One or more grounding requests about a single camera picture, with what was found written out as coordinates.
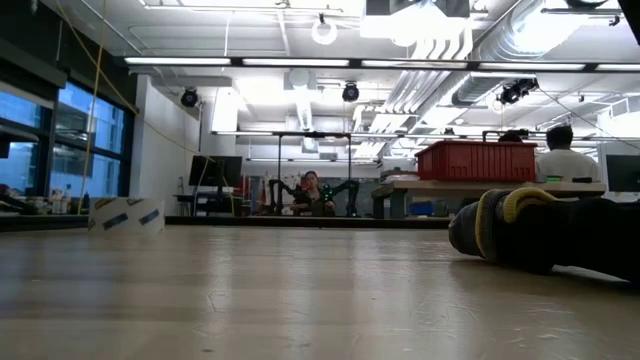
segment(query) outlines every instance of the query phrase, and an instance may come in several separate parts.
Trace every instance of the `dark hair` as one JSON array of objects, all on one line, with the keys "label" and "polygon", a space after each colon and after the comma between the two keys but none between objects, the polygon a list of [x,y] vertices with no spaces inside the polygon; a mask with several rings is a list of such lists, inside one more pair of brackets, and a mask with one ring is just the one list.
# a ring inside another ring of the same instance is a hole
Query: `dark hair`
[{"label": "dark hair", "polygon": [[309,175],[313,175],[313,176],[315,176],[315,177],[316,177],[316,179],[318,178],[318,174],[316,174],[316,172],[315,172],[315,171],[313,171],[313,170],[309,170],[309,171],[307,171],[306,173],[304,173],[304,178],[306,179],[306,178],[307,178],[307,176],[309,176]]},{"label": "dark hair", "polygon": [[547,145],[549,149],[569,148],[573,141],[571,126],[559,126],[547,131]]},{"label": "dark hair", "polygon": [[504,135],[500,136],[498,142],[523,142],[522,138],[517,134],[507,131]]}]

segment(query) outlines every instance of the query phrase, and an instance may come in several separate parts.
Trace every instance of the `window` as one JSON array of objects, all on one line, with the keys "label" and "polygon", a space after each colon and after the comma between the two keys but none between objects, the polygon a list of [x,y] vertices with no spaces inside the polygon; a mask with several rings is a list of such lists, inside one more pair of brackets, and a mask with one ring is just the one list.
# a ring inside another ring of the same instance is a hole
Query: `window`
[{"label": "window", "polygon": [[42,125],[42,112],[40,105],[0,91],[0,118],[39,128]]},{"label": "window", "polygon": [[23,195],[33,195],[37,158],[38,145],[12,143],[9,158],[0,159],[0,184]]},{"label": "window", "polygon": [[[81,197],[86,152],[65,145],[53,149],[53,167],[50,189],[66,189],[71,185],[73,197]],[[106,156],[90,154],[87,164],[85,193],[90,197],[118,196],[120,161]]]},{"label": "window", "polygon": [[95,147],[122,153],[124,111],[98,98],[90,124],[92,99],[93,94],[67,83],[58,96],[56,134],[87,141],[91,133],[91,143]]}]

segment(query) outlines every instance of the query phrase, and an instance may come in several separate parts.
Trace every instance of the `red plastic bin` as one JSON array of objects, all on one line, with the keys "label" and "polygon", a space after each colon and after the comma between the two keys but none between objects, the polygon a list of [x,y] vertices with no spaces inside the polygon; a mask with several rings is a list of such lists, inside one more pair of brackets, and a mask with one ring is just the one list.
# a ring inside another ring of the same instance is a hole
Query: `red plastic bin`
[{"label": "red plastic bin", "polygon": [[438,141],[416,154],[422,180],[535,181],[536,144]]}]

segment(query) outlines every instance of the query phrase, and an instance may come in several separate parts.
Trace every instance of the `wooden floor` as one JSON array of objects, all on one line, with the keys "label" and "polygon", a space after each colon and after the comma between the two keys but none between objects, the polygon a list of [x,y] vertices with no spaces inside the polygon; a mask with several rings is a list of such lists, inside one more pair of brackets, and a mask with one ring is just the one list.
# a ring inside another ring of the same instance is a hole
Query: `wooden floor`
[{"label": "wooden floor", "polygon": [[640,294],[460,256],[445,231],[0,234],[2,359],[639,359]]}]

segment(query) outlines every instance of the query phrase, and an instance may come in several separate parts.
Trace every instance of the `woman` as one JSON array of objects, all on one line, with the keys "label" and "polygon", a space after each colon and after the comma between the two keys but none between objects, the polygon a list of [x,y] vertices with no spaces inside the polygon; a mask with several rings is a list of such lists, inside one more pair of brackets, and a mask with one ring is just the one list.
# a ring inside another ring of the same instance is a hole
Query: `woman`
[{"label": "woman", "polygon": [[304,174],[306,187],[303,187],[304,197],[296,200],[291,206],[297,215],[301,216],[335,216],[336,204],[322,199],[322,190],[318,183],[318,174],[307,171]]}]

